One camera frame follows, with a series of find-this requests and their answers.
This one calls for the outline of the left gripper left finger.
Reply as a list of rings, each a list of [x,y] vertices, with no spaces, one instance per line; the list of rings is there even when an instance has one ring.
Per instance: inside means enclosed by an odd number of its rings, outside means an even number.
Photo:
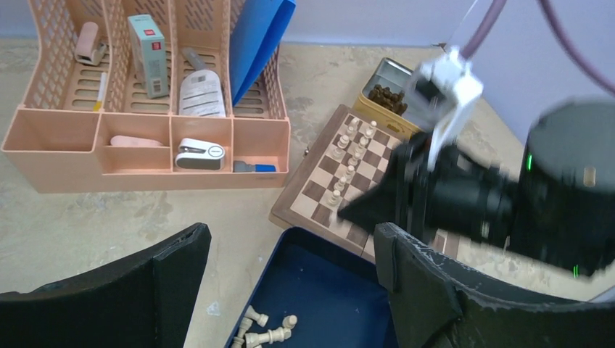
[[[212,236],[196,223],[140,252],[1,295],[3,347],[182,347]]]

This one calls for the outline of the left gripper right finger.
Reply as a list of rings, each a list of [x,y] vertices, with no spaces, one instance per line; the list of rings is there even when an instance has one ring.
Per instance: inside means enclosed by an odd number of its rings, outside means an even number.
[[[523,289],[434,251],[392,223],[373,237],[401,347],[612,347],[614,303]]]

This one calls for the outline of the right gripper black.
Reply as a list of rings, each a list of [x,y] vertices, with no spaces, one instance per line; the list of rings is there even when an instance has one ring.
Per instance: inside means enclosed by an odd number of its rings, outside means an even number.
[[[394,223],[422,241],[442,229],[504,245],[513,224],[514,182],[456,144],[445,146],[428,170],[430,140],[420,132],[398,145],[381,180],[338,209],[337,217],[369,234],[380,223]]]

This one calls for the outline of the light chess piece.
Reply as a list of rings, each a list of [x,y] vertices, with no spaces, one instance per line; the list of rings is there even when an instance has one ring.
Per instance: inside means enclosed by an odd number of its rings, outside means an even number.
[[[335,147],[332,150],[331,153],[331,157],[335,160],[340,160],[343,158],[344,154],[346,153],[346,148],[350,143],[350,138],[348,135],[342,135],[338,142],[336,143]]]
[[[335,189],[331,192],[330,196],[326,200],[326,203],[330,207],[335,207],[338,204],[340,204],[341,200],[342,200],[341,191]]]
[[[335,191],[339,191],[340,193],[343,192],[344,188],[347,185],[347,181],[345,180],[345,178],[342,176],[335,184],[334,184],[334,190]]]
[[[374,135],[375,135],[376,127],[377,127],[377,122],[372,120],[367,125],[367,128],[365,129],[365,131],[363,133],[364,137],[368,138],[368,139],[372,139],[374,137]]]
[[[362,136],[357,146],[355,147],[355,153],[363,154],[366,151],[366,147],[368,146],[369,142],[370,142],[370,138]]]
[[[353,165],[348,165],[346,167],[343,177],[349,183],[352,180],[352,177],[354,176],[354,174],[355,174],[355,167]]]
[[[351,119],[347,125],[346,131],[345,131],[345,135],[349,138],[349,139],[354,139],[355,134],[358,131],[358,126],[359,126],[359,119],[354,117],[353,119]]]
[[[355,149],[355,151],[352,153],[351,158],[348,159],[347,164],[349,166],[357,167],[359,161],[363,158],[363,153],[364,153],[363,150],[359,148]]]

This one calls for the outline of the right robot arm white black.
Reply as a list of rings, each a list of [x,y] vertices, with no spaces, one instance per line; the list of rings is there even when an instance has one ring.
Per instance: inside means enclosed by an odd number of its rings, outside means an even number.
[[[530,129],[519,178],[478,163],[457,144],[427,167],[434,137],[396,146],[380,182],[339,209],[368,233],[394,223],[429,243],[465,236],[590,277],[614,261],[614,103],[571,101]]]

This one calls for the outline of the wooden chess board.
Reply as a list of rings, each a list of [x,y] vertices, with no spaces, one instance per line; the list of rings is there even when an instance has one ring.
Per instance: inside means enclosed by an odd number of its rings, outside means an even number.
[[[337,210],[375,186],[401,140],[339,105],[273,205],[271,222],[299,226],[373,262],[373,237]]]

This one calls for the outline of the pile of dark chess pieces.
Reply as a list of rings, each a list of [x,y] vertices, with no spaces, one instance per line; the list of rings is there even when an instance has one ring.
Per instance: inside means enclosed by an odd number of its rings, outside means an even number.
[[[408,104],[403,101],[404,97],[404,91],[394,93],[390,87],[383,87],[381,84],[376,84],[368,93],[369,100],[399,116],[408,108]]]

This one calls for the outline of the pile of light chess pieces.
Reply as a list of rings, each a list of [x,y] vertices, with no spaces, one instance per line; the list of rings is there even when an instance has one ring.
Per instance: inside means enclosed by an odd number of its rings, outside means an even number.
[[[249,305],[239,321],[236,333],[231,337],[231,348],[264,347],[276,343],[288,341],[298,324],[296,315],[285,316],[281,324],[276,328],[269,328],[270,317],[264,312],[258,312]]]

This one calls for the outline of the dark blue tray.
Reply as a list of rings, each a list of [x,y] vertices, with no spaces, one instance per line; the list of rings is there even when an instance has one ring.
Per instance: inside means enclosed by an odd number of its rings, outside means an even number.
[[[280,347],[398,347],[376,266],[300,227],[285,230],[249,300],[276,328],[296,315]]]

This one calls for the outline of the yellow metal tin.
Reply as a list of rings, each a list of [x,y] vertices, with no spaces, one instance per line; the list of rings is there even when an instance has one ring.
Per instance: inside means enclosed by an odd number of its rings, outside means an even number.
[[[353,109],[398,138],[409,138],[422,131],[427,123],[412,114],[404,91],[411,74],[412,70],[399,62],[389,57],[381,59],[359,92]]]

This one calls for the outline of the white stapler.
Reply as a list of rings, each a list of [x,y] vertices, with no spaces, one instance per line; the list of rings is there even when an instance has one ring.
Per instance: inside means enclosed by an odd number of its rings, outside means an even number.
[[[175,165],[187,170],[222,170],[226,150],[218,143],[183,138],[178,145]]]

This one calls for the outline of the pink eraser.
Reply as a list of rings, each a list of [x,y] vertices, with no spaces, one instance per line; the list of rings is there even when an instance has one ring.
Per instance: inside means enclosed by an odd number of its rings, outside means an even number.
[[[161,146],[164,146],[164,144],[160,141],[149,139],[149,138],[139,138],[139,137],[134,137],[134,136],[116,135],[110,139],[110,146],[161,147]]]

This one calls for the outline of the yellow white marker pen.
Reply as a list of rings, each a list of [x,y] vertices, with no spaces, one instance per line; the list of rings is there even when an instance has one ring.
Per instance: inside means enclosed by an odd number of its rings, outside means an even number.
[[[99,112],[100,109],[102,108],[103,101],[104,101],[105,90],[106,90],[106,85],[107,85],[107,76],[108,76],[108,74],[106,72],[103,72],[101,74],[98,94],[97,94],[97,97],[96,97],[96,102],[95,102],[94,107],[93,107],[93,111],[94,112]]]

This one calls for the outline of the pink plastic desk organizer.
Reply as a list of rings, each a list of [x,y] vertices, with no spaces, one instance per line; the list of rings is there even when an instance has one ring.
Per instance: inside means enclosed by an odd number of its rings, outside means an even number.
[[[290,123],[272,56],[238,104],[231,102],[228,40],[242,1],[31,1],[40,44],[38,62],[2,144],[12,164],[41,193],[261,189],[284,184]],[[149,99],[136,79],[128,17],[151,15],[165,37],[169,95]],[[99,66],[75,60],[81,27],[95,22],[107,52]],[[178,113],[179,88],[192,72],[190,47],[223,87],[224,118]],[[108,74],[102,108],[94,112],[100,77]],[[149,138],[161,147],[110,146],[113,136]],[[175,165],[183,138],[220,144],[222,170]],[[234,160],[271,164],[274,173],[235,173]]]

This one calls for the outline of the white labelled tube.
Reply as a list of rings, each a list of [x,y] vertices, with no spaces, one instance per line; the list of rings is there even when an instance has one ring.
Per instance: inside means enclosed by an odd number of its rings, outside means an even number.
[[[223,90],[218,74],[208,69],[205,61],[192,48],[183,48],[182,55],[194,68],[194,72],[183,79],[179,88],[179,115],[226,117]]]

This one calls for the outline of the blue folder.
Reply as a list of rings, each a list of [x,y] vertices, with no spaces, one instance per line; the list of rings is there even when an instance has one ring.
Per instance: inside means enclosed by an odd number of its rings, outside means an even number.
[[[294,0],[247,0],[230,37],[232,104],[239,103],[265,69],[294,14]]]

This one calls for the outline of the pink small stapler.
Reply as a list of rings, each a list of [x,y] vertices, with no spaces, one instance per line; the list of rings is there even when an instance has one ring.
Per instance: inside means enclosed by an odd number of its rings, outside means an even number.
[[[75,46],[75,60],[84,65],[99,66],[106,52],[107,45],[101,40],[99,26],[95,22],[85,22]]]

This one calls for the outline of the green white small box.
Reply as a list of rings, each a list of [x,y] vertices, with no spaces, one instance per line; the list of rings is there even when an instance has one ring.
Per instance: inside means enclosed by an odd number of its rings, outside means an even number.
[[[147,97],[169,95],[165,37],[150,14],[128,17],[129,37],[136,79]]]

